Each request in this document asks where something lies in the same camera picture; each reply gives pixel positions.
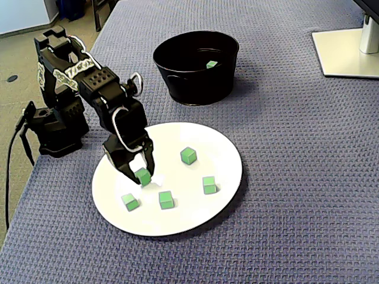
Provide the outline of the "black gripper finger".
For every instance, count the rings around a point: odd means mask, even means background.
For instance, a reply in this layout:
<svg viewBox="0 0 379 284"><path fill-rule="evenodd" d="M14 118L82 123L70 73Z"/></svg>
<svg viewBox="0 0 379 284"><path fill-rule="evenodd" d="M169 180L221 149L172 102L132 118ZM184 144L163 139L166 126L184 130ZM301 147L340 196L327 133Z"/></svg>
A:
<svg viewBox="0 0 379 284"><path fill-rule="evenodd" d="M138 178L130 167L130 162L135 158L136 153L128 151L120 142L116 135L110 135L102 144L104 152L113 167L127 176L134 183L139 183Z"/></svg>
<svg viewBox="0 0 379 284"><path fill-rule="evenodd" d="M143 146L143 157L146 163L146 169L149 171L150 175L154 175L155 171L155 161L153 158L153 142L147 141Z"/></svg>

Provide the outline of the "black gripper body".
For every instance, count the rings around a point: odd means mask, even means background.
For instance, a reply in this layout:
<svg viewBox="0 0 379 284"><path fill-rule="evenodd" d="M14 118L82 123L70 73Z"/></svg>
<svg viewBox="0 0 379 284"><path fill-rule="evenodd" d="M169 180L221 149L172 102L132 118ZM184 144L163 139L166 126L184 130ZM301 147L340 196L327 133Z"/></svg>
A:
<svg viewBox="0 0 379 284"><path fill-rule="evenodd" d="M116 135L119 142L132 153L142 153L145 142L150 141L145 130L147 118L141 102L132 97L115 101L97 99L97 114L103 128Z"/></svg>

